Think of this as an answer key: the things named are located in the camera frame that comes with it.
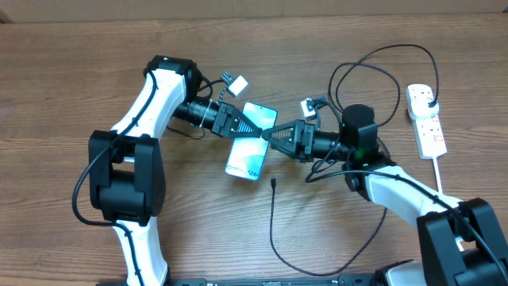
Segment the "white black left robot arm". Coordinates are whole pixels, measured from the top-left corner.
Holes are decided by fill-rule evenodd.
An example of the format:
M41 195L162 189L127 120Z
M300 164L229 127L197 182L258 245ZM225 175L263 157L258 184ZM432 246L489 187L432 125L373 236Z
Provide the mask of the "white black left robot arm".
M157 225L166 195L160 139L168 123L178 118L227 139L260 137L262 129L235 106L198 97L204 77L193 60L156 55L144 77L123 119L91 134L71 207L80 222L115 230L128 269L124 285L169 285Z

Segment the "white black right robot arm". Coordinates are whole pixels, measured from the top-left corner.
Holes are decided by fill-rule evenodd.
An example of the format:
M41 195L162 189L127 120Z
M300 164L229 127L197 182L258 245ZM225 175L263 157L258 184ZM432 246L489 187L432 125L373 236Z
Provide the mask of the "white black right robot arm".
M379 150L374 110L351 105L339 133L303 120L266 129L273 149L300 162L341 162L353 192L392 211L418 232L421 260L382 267L361 279L368 285L505 285L507 242L491 205L444 195L408 175Z

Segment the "blue Galaxy smartphone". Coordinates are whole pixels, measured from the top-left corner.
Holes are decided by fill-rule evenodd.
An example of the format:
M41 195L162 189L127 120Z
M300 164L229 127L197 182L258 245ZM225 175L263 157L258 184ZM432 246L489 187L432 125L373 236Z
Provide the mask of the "blue Galaxy smartphone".
M243 114L262 130L275 126L278 112L254 102L246 102ZM260 178L268 142L262 137L236 138L230 149L225 173L246 180Z

